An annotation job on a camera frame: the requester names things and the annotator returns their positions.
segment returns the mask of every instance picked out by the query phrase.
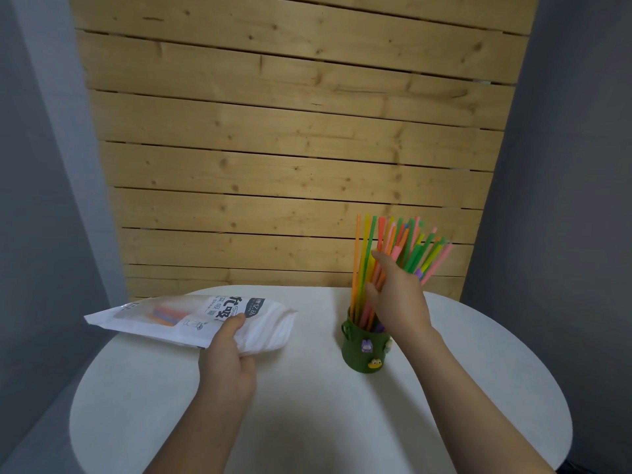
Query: cartoon decoration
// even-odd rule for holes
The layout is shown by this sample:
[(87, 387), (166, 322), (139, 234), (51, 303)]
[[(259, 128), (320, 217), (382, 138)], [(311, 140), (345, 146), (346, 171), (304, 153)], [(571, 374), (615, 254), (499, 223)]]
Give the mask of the cartoon decoration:
[(363, 353), (372, 353), (373, 352), (373, 342), (370, 339), (362, 340), (362, 352)]
[(377, 369), (382, 367), (381, 359), (371, 359), (371, 362), (368, 364), (369, 369)]

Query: forearm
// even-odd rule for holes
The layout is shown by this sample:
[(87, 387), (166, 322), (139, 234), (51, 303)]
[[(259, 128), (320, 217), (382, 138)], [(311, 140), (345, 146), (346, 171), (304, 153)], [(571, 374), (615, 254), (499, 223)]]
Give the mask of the forearm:
[(221, 474), (242, 417), (196, 395), (145, 474)]
[(459, 474), (552, 473), (454, 358), (434, 329), (399, 342)]

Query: hand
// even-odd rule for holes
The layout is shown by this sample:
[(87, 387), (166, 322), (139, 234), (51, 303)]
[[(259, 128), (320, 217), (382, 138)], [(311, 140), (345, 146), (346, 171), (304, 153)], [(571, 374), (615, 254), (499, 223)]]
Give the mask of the hand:
[(201, 350), (197, 396), (220, 410), (243, 414), (255, 394), (257, 373), (252, 356), (239, 356), (234, 335), (243, 326), (243, 313), (224, 321), (206, 350)]
[(387, 254), (372, 252), (386, 274), (382, 292), (373, 284), (365, 285), (367, 301), (380, 317), (380, 321), (398, 344), (415, 339), (432, 330), (428, 304), (419, 279), (402, 270)]

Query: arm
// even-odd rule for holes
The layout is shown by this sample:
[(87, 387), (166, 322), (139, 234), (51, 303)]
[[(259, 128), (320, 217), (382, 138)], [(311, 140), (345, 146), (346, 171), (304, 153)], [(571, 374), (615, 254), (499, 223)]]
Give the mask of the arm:
[(255, 392), (255, 363), (233, 336), (245, 316), (227, 319), (200, 352), (200, 385), (145, 474), (221, 474)]
[(374, 251), (373, 255), (386, 272), (386, 282), (381, 293), (372, 284), (366, 285), (368, 302), (413, 366), (457, 472), (553, 473), (431, 326), (416, 276), (383, 253)]

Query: left hand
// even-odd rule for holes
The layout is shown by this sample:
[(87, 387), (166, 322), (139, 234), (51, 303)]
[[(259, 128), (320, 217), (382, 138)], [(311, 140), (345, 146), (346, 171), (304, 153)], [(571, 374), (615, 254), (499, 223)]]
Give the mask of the left hand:
[(201, 350), (198, 366), (200, 385), (197, 397), (218, 408), (243, 414), (257, 385), (255, 360), (240, 358), (234, 335), (243, 326), (243, 313), (224, 321), (206, 350)]

